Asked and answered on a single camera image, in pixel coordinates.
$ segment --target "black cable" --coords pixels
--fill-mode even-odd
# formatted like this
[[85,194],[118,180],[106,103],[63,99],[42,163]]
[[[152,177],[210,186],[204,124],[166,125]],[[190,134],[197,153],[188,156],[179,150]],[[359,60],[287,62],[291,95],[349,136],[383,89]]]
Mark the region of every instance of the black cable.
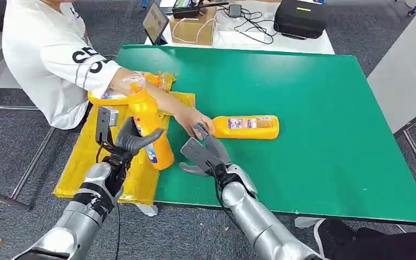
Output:
[[[227,13],[227,11],[229,10],[229,8],[225,8],[225,7],[223,7],[223,6],[222,6],[222,8],[221,8],[221,9],[217,9],[217,10],[223,10],[223,11],[224,11],[224,13],[225,13],[226,15],[229,15],[229,14]],[[251,12],[250,10],[245,9],[245,8],[241,8],[241,9],[240,9],[240,15],[242,16],[242,18],[244,18],[244,19],[245,19],[245,22],[244,22],[244,23],[242,23],[242,24],[240,24],[240,25],[238,25],[238,26],[235,26],[235,27],[233,28],[233,29],[234,29],[234,31],[237,31],[237,32],[239,32],[240,34],[243,34],[244,36],[246,36],[246,37],[248,37],[248,38],[250,38],[250,39],[252,39],[252,40],[255,40],[255,41],[257,41],[257,42],[263,43],[263,44],[267,44],[267,45],[269,45],[269,44],[272,44],[272,43],[274,42],[274,36],[275,36],[275,35],[277,35],[277,33],[278,33],[278,32],[276,31],[274,34],[270,34],[270,33],[268,33],[268,32],[267,32],[267,29],[266,29],[265,27],[260,26],[260,25],[259,25],[259,23],[266,22],[266,21],[272,21],[274,24],[276,24],[276,23],[275,23],[275,21],[270,20],[270,19],[264,19],[264,20],[261,20],[261,21],[253,21],[253,20],[256,20],[256,19],[261,18],[261,17],[263,16],[262,12],[259,12],[259,11],[256,11],[256,12]],[[253,38],[253,37],[251,37],[251,36],[247,35],[245,32],[238,30],[238,28],[239,28],[239,27],[241,27],[241,26],[245,25],[246,23],[251,23],[253,26],[252,26],[252,27],[250,27],[250,28],[248,28],[248,29],[246,29],[246,31],[245,31],[245,32],[247,32],[247,31],[248,31],[248,30],[250,30],[250,29],[255,28],[255,29],[257,29],[258,31],[260,31],[260,32],[264,33],[266,36],[269,36],[269,37],[270,37],[270,42],[264,42],[264,41],[258,40],[258,39],[256,39],[256,38]]]
[[222,208],[222,210],[224,211],[224,213],[230,218],[230,220],[235,224],[235,226],[241,231],[243,232],[243,230],[240,228],[240,226],[238,225],[237,221],[235,221],[235,219],[233,218],[233,216],[231,216],[228,212],[227,209],[224,206],[224,203],[222,202],[221,198],[219,197],[219,187],[218,187],[218,176],[216,174],[215,168],[213,167],[213,165],[207,161],[206,164],[211,168],[211,171],[213,172],[213,177],[214,177],[214,189],[216,190],[216,198],[218,199],[218,202]]
[[119,227],[117,229],[117,249],[115,251],[115,260],[119,258],[119,246],[120,246],[120,210],[119,210],[119,202],[117,202],[117,215],[119,220]]
[[104,146],[104,142],[101,143],[100,148],[98,148],[98,151],[96,152],[96,163],[98,163],[99,161],[101,149],[103,149],[103,146]]

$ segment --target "yellow bottle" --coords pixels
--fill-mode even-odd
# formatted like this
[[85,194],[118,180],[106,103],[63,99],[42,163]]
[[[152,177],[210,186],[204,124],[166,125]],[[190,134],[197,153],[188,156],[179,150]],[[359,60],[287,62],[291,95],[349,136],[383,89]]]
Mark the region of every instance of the yellow bottle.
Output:
[[274,139],[280,131],[274,115],[218,116],[213,124],[217,138]]
[[[144,88],[141,79],[128,79],[132,94],[128,96],[128,108],[139,133],[144,136],[152,133],[157,128],[162,128],[162,122],[157,115],[157,102]],[[159,139],[144,147],[154,168],[163,170],[174,162],[174,155],[170,143],[166,137],[166,131]]]

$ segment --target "black pants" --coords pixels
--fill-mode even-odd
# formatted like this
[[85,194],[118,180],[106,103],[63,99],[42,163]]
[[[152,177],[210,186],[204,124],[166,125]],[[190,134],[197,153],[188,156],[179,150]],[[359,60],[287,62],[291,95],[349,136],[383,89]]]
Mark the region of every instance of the black pants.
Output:
[[88,102],[87,109],[85,110],[85,114],[83,115],[82,120],[80,120],[79,124],[76,127],[69,129],[68,131],[74,132],[74,133],[80,133],[80,130],[82,130],[83,128],[83,125],[85,124],[85,122],[87,122],[88,114],[90,114],[92,107],[93,107],[93,104]]
[[416,260],[416,232],[386,235],[362,227],[355,241],[333,251],[331,260]]

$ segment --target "white t-shirt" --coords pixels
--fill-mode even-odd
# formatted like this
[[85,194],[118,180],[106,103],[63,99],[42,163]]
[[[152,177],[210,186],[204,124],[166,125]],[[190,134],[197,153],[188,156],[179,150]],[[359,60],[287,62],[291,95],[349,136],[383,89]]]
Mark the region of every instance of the white t-shirt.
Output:
[[71,3],[60,8],[63,14],[39,0],[8,0],[2,51],[49,124],[71,129],[85,114],[87,91],[101,97],[120,66],[85,43],[85,24]]

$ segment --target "gray carpet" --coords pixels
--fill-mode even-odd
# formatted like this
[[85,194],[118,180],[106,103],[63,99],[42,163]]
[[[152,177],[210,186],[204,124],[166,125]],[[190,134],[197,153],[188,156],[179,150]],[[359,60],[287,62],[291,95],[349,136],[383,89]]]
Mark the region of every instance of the gray carpet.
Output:
[[[366,75],[410,21],[405,18],[408,8],[393,0],[327,0],[327,4],[328,35],[334,50],[356,55]],[[99,52],[113,54],[120,43],[144,42],[141,29],[144,12],[137,0],[84,0],[75,5]],[[0,105],[30,104],[21,90],[0,89]],[[12,191],[48,128],[39,112],[0,113],[0,192]],[[416,128],[411,132],[416,139]],[[52,191],[77,136],[55,131],[21,194],[23,202],[34,205],[31,212],[22,213],[0,204],[0,259],[9,259],[24,250],[55,224],[68,201],[56,198]],[[416,179],[416,158],[404,137],[397,141]],[[221,211],[162,206],[159,214],[150,218],[134,205],[124,204],[120,212],[119,259],[257,259],[245,238]],[[292,216],[279,218],[299,239],[315,248],[311,229],[293,228]],[[347,223],[354,228],[369,226],[384,233],[400,232],[391,224]],[[415,226],[403,228],[416,231]],[[98,234],[88,259],[113,259],[116,236],[114,211]]]

